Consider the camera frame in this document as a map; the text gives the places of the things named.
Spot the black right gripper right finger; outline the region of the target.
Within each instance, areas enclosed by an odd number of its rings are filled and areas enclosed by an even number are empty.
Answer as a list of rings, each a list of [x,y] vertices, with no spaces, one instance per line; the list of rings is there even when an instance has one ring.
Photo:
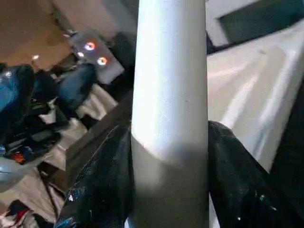
[[[302,228],[283,191],[225,125],[208,122],[209,193],[222,228]]]

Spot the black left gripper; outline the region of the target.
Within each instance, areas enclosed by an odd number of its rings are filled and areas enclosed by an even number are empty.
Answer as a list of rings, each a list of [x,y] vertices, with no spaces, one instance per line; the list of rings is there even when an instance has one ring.
[[[69,71],[58,85],[60,106],[76,110],[96,79],[95,66],[77,66]],[[34,70],[30,65],[7,66],[0,72],[0,157],[18,164],[48,153],[60,141],[59,131],[68,126],[65,117],[49,124],[43,121],[41,115],[58,110],[32,98],[33,89]]]

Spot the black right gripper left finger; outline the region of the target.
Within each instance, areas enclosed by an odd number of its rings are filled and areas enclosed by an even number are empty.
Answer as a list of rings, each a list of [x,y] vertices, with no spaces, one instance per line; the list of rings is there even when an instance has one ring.
[[[133,199],[130,129],[117,126],[71,185],[57,228],[123,228]]]

